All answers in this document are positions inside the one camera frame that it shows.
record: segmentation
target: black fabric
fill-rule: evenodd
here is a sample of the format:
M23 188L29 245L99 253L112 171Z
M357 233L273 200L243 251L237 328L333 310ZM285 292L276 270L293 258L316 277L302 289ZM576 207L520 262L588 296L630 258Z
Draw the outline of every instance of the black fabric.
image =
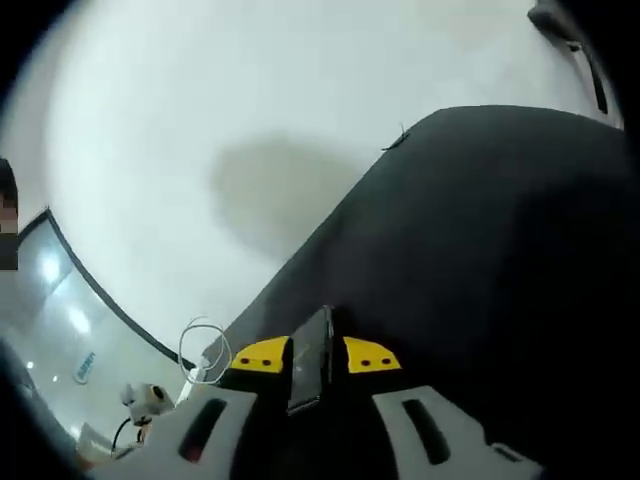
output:
M624 135L502 106L443 110L408 133L230 340L291 334L323 304L341 306L488 440L561 463L585 447L584 411L618 395L631 364L640 190Z

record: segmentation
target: yellow plastic part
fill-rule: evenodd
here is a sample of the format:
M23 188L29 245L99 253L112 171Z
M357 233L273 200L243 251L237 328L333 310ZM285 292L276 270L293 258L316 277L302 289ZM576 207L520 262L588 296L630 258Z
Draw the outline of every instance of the yellow plastic part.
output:
M349 357L349 373L402 369L396 356L382 345L353 337L344 337L344 344Z
M252 343L243 348L231 363L236 370L262 373L280 373L284 368L282 357L289 337L276 337Z

